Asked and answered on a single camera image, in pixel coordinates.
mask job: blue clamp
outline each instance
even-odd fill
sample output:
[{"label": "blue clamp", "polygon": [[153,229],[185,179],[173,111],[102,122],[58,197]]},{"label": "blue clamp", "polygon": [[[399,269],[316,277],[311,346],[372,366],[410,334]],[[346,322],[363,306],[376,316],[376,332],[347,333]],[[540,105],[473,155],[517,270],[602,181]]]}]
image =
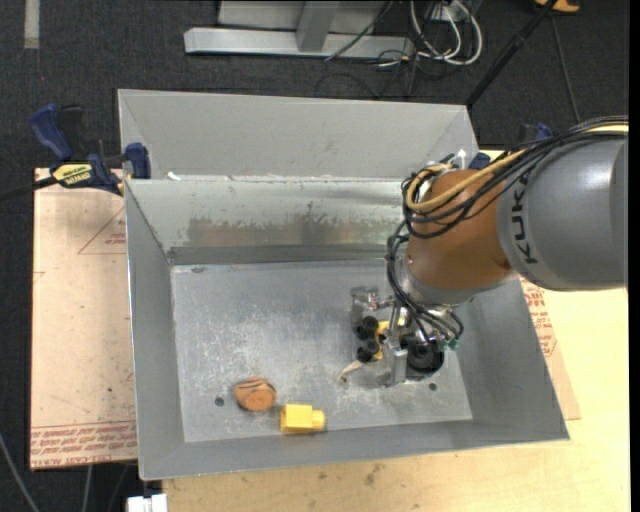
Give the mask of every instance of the blue clamp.
[{"label": "blue clamp", "polygon": [[114,194],[121,194],[122,180],[111,172],[110,166],[126,161],[131,162],[133,178],[149,179],[151,164],[146,148],[138,143],[129,144],[122,155],[102,159],[95,153],[90,153],[86,160],[74,161],[74,151],[60,130],[56,117],[58,107],[50,103],[39,109],[29,124],[38,141],[49,148],[56,155],[57,161],[49,169],[53,178],[65,188],[91,187]]}]

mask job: round wooden object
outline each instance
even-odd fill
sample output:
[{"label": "round wooden object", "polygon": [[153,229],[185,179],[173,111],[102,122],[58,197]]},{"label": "round wooden object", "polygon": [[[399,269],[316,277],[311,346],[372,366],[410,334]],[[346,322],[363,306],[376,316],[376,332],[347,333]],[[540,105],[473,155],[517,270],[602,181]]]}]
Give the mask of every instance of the round wooden object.
[{"label": "round wooden object", "polygon": [[240,407],[248,411],[266,411],[276,401],[276,389],[262,377],[251,377],[236,385],[233,394]]}]

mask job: scratched metal surface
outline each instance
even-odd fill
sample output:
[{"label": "scratched metal surface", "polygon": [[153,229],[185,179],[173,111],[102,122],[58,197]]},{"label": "scratched metal surface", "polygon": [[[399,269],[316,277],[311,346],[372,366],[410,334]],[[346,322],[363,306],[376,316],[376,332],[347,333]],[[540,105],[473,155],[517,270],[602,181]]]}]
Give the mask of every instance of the scratched metal surface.
[{"label": "scratched metal surface", "polygon": [[[398,186],[129,181],[143,478],[566,437],[517,282],[460,308],[464,339],[432,378],[437,390],[431,381],[367,389],[364,373],[335,383],[355,349],[351,289],[388,290],[382,258],[400,220]],[[323,408],[329,430],[292,439],[278,433],[277,412],[242,413],[231,389],[253,373],[273,381],[279,404]]]},{"label": "scratched metal surface", "polygon": [[350,290],[361,286],[390,293],[384,260],[175,267],[185,439],[279,436],[277,408],[251,414],[234,401],[234,384],[252,375],[273,383],[279,405],[324,410],[333,431],[471,419],[453,353],[420,382],[380,387],[380,371],[368,368],[346,385],[337,381],[355,359]]},{"label": "scratched metal surface", "polygon": [[399,181],[149,180],[129,187],[176,263],[204,248],[236,248],[234,263],[249,257],[241,250],[249,247],[379,246],[380,256],[402,219]]}]

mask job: wire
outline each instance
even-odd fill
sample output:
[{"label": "wire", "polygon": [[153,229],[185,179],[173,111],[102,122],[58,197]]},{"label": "wire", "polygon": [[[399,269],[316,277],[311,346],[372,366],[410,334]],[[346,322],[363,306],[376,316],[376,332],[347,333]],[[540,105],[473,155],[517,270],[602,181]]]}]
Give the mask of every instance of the wire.
[{"label": "wire", "polygon": [[81,512],[87,512],[87,507],[89,506],[89,494],[91,492],[91,478],[93,475],[93,466],[89,466],[87,469],[87,480],[84,484],[84,495],[82,497],[82,508]]},{"label": "wire", "polygon": [[1,432],[0,432],[0,448],[2,448],[2,453],[4,454],[4,458],[7,461],[7,464],[9,465],[9,469],[11,470],[11,473],[13,474],[13,478],[18,484],[18,487],[20,487],[20,490],[22,491],[23,496],[29,503],[31,510],[33,510],[33,512],[40,512],[40,509],[37,507],[37,505],[33,501],[33,498],[31,497],[31,494],[29,493],[29,490],[27,489],[27,486],[25,485],[24,480],[20,476],[20,473],[18,473],[18,469],[16,468],[16,465],[13,463],[13,459],[11,458],[11,454],[9,453],[9,448],[7,448],[7,445],[4,442],[4,437],[2,436]]},{"label": "wire", "polygon": [[580,123],[580,113],[578,112],[578,105],[576,104],[576,98],[573,94],[573,87],[571,87],[571,80],[569,79],[569,71],[567,71],[567,63],[564,60],[564,52],[562,51],[562,44],[560,43],[560,34],[558,34],[558,27],[556,26],[556,20],[553,17],[551,18],[551,26],[553,27],[553,35],[556,40],[556,46],[558,47],[558,55],[560,56],[560,65],[562,66],[564,81],[567,84],[567,89],[569,90],[569,98],[571,98],[573,115],[576,116],[576,122]]},{"label": "wire", "polygon": [[416,178],[414,178],[410,182],[409,187],[407,189],[407,200],[406,200],[407,207],[410,208],[411,210],[415,211],[415,212],[420,212],[420,211],[428,209],[428,208],[435,208],[437,206],[440,206],[445,201],[451,199],[453,196],[455,196],[459,192],[463,191],[469,185],[472,185],[476,181],[481,180],[482,178],[484,178],[485,176],[494,173],[496,170],[500,169],[501,167],[504,167],[504,166],[510,164],[511,162],[517,160],[524,153],[524,151],[525,150],[516,151],[515,153],[512,153],[512,154],[506,156],[502,160],[498,160],[497,162],[494,162],[494,163],[488,165],[487,167],[485,167],[481,171],[473,174],[472,176],[470,176],[466,180],[458,183],[454,187],[451,187],[446,192],[443,192],[442,194],[440,194],[440,195],[438,195],[438,196],[436,196],[434,198],[431,198],[431,199],[429,199],[427,201],[422,201],[422,202],[416,203],[413,200],[413,196],[414,196],[414,194],[416,192],[416,188],[418,186],[418,181],[420,179],[424,179],[424,177],[425,177],[424,173],[433,172],[432,168],[427,168],[426,170],[421,171],[420,173],[418,173]]},{"label": "wire", "polygon": [[113,506],[116,504],[116,501],[118,499],[118,492],[122,487],[122,483],[124,482],[124,477],[127,476],[128,471],[129,471],[129,465],[125,464],[124,469],[122,470],[122,473],[120,473],[120,478],[118,478],[118,482],[116,483],[116,486],[113,488],[113,493],[111,494],[111,498],[109,499],[109,505],[107,505],[106,512],[111,512],[113,510]]},{"label": "wire", "polygon": [[456,37],[456,48],[453,51],[449,51],[449,52],[439,52],[438,50],[436,50],[434,45],[429,43],[429,41],[426,39],[424,35],[424,27],[420,28],[420,25],[418,23],[418,18],[416,15],[415,2],[411,1],[410,9],[409,9],[411,25],[413,29],[416,31],[416,33],[418,34],[418,37],[420,38],[420,41],[422,42],[422,44],[426,46],[426,48],[429,50],[428,52],[418,51],[417,55],[419,57],[423,57],[427,59],[444,61],[447,64],[451,64],[453,66],[468,66],[469,64],[473,64],[476,60],[478,60],[478,58],[480,57],[480,54],[482,53],[482,46],[483,46],[482,30],[480,29],[480,25],[478,24],[475,17],[469,12],[469,10],[459,0],[454,0],[452,2],[452,5],[457,6],[461,11],[463,11],[466,14],[467,19],[471,22],[471,26],[473,28],[473,33],[475,38],[475,51],[473,55],[463,60],[456,59],[456,57],[458,56],[462,48],[462,36],[460,35],[460,31],[458,30],[456,23],[453,21],[453,18],[451,17],[451,13],[449,12],[449,9],[445,8],[442,4],[439,5],[440,12],[444,13],[445,16],[448,18],[447,23],[449,24],[449,26],[451,26],[452,31]]},{"label": "wire", "polygon": [[[626,136],[624,132],[603,130],[609,126],[620,124],[628,125],[628,117],[612,116],[590,120],[571,128],[564,134],[530,144],[525,149],[512,150],[508,154],[503,154],[490,166],[483,169],[483,171],[492,171],[484,173],[486,181],[468,198],[458,201],[454,206],[448,205],[456,197],[459,197],[458,194],[469,186],[471,180],[465,180],[458,186],[433,198],[433,203],[430,203],[431,200],[418,203],[416,201],[418,200],[419,187],[427,180],[436,179],[439,174],[437,171],[440,168],[431,170],[427,168],[412,175],[402,184],[403,214],[409,233],[418,238],[434,238],[446,233],[460,222],[480,214],[525,173],[534,170],[555,149],[569,144],[586,144],[612,137]],[[483,171],[475,173],[474,176],[479,176],[478,179],[481,179]],[[479,210],[471,213],[478,201],[497,187],[501,187],[501,192],[494,194]],[[438,228],[425,232],[424,230],[418,231],[415,227],[425,224],[436,224]]]},{"label": "wire", "polygon": [[332,61],[333,59],[340,57],[341,55],[343,55],[344,53],[346,53],[347,51],[349,51],[351,48],[353,48],[353,46],[355,46],[355,44],[360,41],[360,39],[362,39],[365,34],[367,32],[369,32],[369,30],[371,30],[373,27],[375,27],[380,20],[385,16],[385,14],[387,14],[387,12],[389,12],[389,9],[391,8],[391,5],[393,4],[393,0],[387,1],[384,6],[382,7],[382,10],[380,11],[380,14],[378,14],[378,16],[376,16],[376,18],[369,23],[363,30],[362,32],[360,32],[356,37],[353,38],[353,40],[351,40],[351,42],[349,42],[348,44],[346,44],[345,46],[343,46],[342,48],[340,48],[337,52],[335,52],[333,55],[330,55],[329,57],[327,57],[325,59],[325,62],[329,62]]}]

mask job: black cable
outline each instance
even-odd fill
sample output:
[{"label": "black cable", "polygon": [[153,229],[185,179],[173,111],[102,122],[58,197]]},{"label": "black cable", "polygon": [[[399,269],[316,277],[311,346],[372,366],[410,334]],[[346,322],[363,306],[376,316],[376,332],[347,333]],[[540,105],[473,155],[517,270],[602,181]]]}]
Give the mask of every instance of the black cable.
[{"label": "black cable", "polygon": [[[584,131],[585,129],[591,129],[594,127],[600,126],[609,126],[611,124],[619,124],[624,123],[625,116],[614,116],[610,118],[601,118],[599,120],[592,120],[587,123],[582,123],[577,127],[572,128],[567,133],[562,135],[557,135],[545,139],[543,141],[538,142],[535,146],[529,148],[523,155],[521,155],[518,159],[511,162],[509,165],[501,169],[497,169],[495,173],[484,183],[472,196],[467,198],[466,200],[456,204],[453,207],[446,208],[447,204],[450,203],[454,197],[449,198],[443,204],[438,205],[427,212],[415,212],[408,208],[407,206],[407,189],[409,184],[416,179],[416,177],[412,177],[409,180],[405,180],[402,185],[402,194],[403,194],[403,215],[405,217],[405,221],[407,222],[407,228],[411,235],[416,236],[418,238],[434,238],[436,236],[440,236],[447,231],[453,229],[460,222],[472,218],[479,213],[481,213],[484,209],[486,209],[489,204],[497,200],[497,198],[503,194],[508,188],[510,188],[525,172],[530,172],[535,166],[545,158],[549,153],[553,150],[567,144],[577,144],[582,142],[589,142],[598,139],[606,139],[610,137],[619,138],[624,136],[620,132],[612,132],[612,131],[595,131],[589,132]],[[515,176],[514,180],[511,183],[504,184],[505,180],[510,177]],[[496,194],[491,200],[488,201],[478,212],[474,212],[472,215],[468,215],[473,206],[477,203],[477,201],[484,197],[491,190],[495,189],[497,186],[501,185],[503,187],[502,192]],[[416,187],[416,192],[414,193],[414,197],[412,198],[417,201],[419,186]],[[454,216],[451,220],[445,222],[438,222],[447,217]],[[421,233],[416,231],[412,224],[429,224],[433,223],[438,226],[441,226],[437,230],[432,230],[428,233]]]},{"label": "black cable", "polygon": [[82,495],[82,512],[87,512],[89,506],[89,494],[91,492],[91,478],[93,476],[93,465],[90,465],[87,469],[87,479],[84,483],[84,494]]},{"label": "black cable", "polygon": [[0,203],[3,201],[8,201],[10,199],[15,199],[16,197],[30,194],[31,192],[40,190],[41,188],[50,187],[51,185],[55,185],[56,183],[58,183],[58,180],[56,180],[53,176],[49,176],[48,178],[44,178],[40,181],[14,188],[13,190],[9,190],[0,194]]},{"label": "black cable", "polygon": [[343,55],[344,53],[346,53],[347,51],[349,51],[351,48],[353,48],[353,46],[360,41],[360,39],[362,39],[367,32],[369,32],[369,30],[371,30],[373,27],[375,27],[380,20],[385,16],[385,14],[387,14],[387,12],[389,12],[389,9],[391,8],[391,5],[393,4],[393,0],[389,0],[387,1],[383,6],[382,9],[380,10],[380,13],[378,14],[378,16],[376,16],[376,18],[369,23],[369,25],[367,25],[364,30],[362,32],[360,32],[355,38],[353,38],[352,41],[350,41],[348,44],[346,44],[345,46],[343,46],[342,48],[340,48],[337,52],[335,52],[333,55],[327,57],[325,59],[325,62],[329,62],[332,61],[333,59],[335,59],[336,57],[340,57],[341,55]]},{"label": "black cable", "polygon": [[313,95],[314,96],[318,96],[318,90],[320,89],[320,86],[324,83],[325,80],[329,79],[329,78],[333,78],[333,77],[344,77],[344,78],[349,78],[351,80],[353,80],[354,82],[357,82],[362,88],[366,89],[369,94],[375,98],[375,99],[380,99],[380,93],[378,93],[373,87],[371,87],[367,82],[365,82],[362,78],[353,75],[351,73],[345,73],[345,72],[340,72],[340,73],[329,73],[327,75],[324,75],[322,78],[320,78],[314,88],[313,88]]},{"label": "black cable", "polygon": [[567,84],[567,90],[569,91],[569,98],[571,98],[571,106],[573,107],[573,114],[576,116],[576,122],[580,123],[581,122],[580,113],[578,112],[578,105],[576,104],[576,98],[573,95],[573,87],[571,87],[571,79],[569,78],[567,63],[564,60],[564,52],[562,51],[562,44],[560,43],[560,34],[558,34],[558,27],[556,26],[556,20],[553,17],[551,17],[551,26],[553,27],[553,35],[556,40],[556,46],[558,47],[558,55],[560,56],[560,65],[562,66],[564,81]]},{"label": "black cable", "polygon": [[118,493],[120,492],[120,488],[124,482],[125,476],[127,476],[127,472],[129,471],[129,464],[125,464],[122,473],[120,473],[120,478],[118,478],[118,482],[116,486],[113,488],[113,493],[111,494],[111,499],[109,499],[109,505],[107,505],[106,512],[111,512],[113,510],[113,506],[116,504],[118,499]]},{"label": "black cable", "polygon": [[11,474],[13,475],[13,478],[15,479],[16,483],[18,484],[18,487],[20,487],[20,490],[22,491],[22,495],[27,500],[27,503],[29,503],[29,506],[31,507],[31,510],[33,512],[39,512],[40,509],[38,508],[38,506],[33,501],[33,497],[31,496],[31,493],[27,489],[27,486],[24,483],[24,480],[22,479],[22,477],[20,476],[20,473],[18,472],[18,468],[16,468],[16,465],[13,462],[13,459],[11,458],[11,454],[9,453],[9,448],[7,447],[7,445],[4,442],[4,437],[2,436],[2,432],[0,432],[0,451],[2,451],[5,460],[7,461],[7,464],[9,465],[9,469],[11,470]]}]

